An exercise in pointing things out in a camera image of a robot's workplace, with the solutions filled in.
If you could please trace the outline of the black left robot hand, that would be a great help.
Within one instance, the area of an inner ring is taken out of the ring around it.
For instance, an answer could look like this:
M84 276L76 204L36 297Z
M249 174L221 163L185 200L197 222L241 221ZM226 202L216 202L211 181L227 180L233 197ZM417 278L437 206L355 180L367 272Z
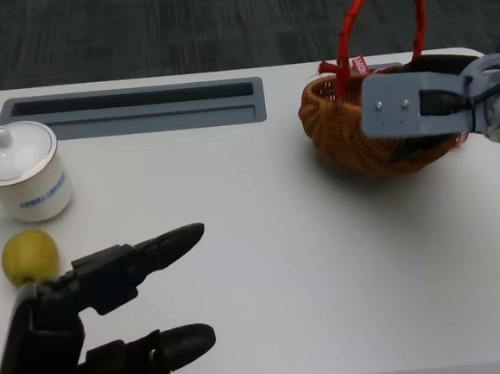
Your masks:
M114 340L85 353L79 314L106 315L134 300L148 275L166 269L203 237L202 223L136 245L113 245L73 261L65 275L22 286L12 309L0 374L169 374L216 344L207 324L153 331L133 342Z

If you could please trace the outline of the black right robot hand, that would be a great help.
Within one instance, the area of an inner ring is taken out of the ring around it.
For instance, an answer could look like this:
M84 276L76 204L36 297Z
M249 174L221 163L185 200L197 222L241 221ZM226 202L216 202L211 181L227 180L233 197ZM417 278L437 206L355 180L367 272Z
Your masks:
M389 73L441 73L460 75L463 70L475 61L477 56L449 55L449 54L422 54L408 64L399 65L388 70Z

